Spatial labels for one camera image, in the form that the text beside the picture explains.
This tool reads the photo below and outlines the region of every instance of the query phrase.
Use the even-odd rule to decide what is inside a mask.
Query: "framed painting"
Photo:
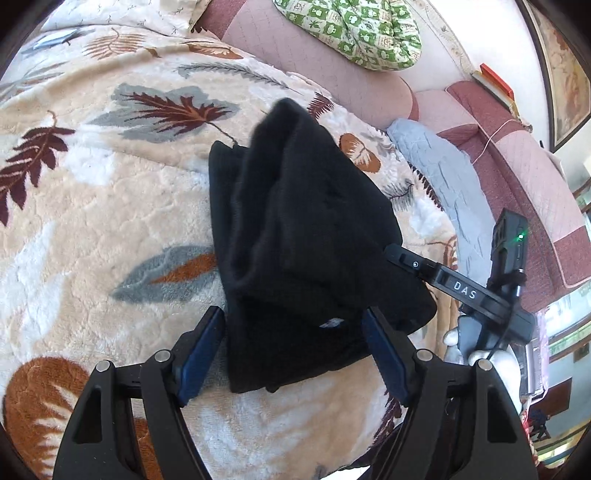
[[[540,58],[554,153],[591,118],[591,82],[554,24],[527,0],[516,1]]]

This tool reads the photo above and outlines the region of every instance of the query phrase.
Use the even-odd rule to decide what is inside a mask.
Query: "sofa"
[[[528,219],[523,306],[537,312],[587,281],[591,242],[554,157],[476,82],[416,98],[419,122],[470,155],[493,216],[506,207]]]
[[[556,158],[517,121],[501,128],[480,155],[490,136],[512,117],[475,82],[413,92],[397,72],[372,72],[349,62],[287,21],[269,0],[212,0],[194,29],[317,83],[375,128],[385,130],[397,118],[419,121],[473,162],[478,158],[474,168],[494,217],[507,207],[530,222],[528,282],[522,295],[527,310],[537,312],[591,278],[589,237]],[[424,30],[427,39],[432,32]],[[423,62],[422,72],[432,72],[428,55],[424,48],[410,70]]]

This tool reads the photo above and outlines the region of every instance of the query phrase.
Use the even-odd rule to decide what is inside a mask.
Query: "black fleece fabric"
[[[279,101],[249,148],[215,142],[209,179],[233,392],[369,355],[369,306],[407,334],[435,315],[423,282],[384,257],[402,244],[390,201],[295,102]]]

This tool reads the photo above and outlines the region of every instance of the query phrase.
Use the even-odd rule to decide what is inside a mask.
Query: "white glove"
[[[459,334],[456,328],[452,328],[443,336],[443,343],[447,345],[447,350],[443,359],[446,362],[458,365],[465,365],[466,361],[457,347],[459,340]],[[490,350],[476,350],[468,357],[468,365],[474,365],[481,358],[487,358]],[[499,377],[501,378],[503,385],[509,392],[511,401],[517,411],[521,413],[522,404],[519,399],[519,386],[521,385],[521,370],[519,368],[519,362],[517,357],[513,353],[513,349],[509,345],[506,350],[496,351],[490,358],[491,363],[495,367]]]

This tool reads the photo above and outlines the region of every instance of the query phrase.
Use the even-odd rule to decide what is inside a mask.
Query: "light blue cloth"
[[[388,136],[433,187],[457,234],[458,271],[485,286],[491,274],[495,219],[470,157],[412,120],[396,120]]]

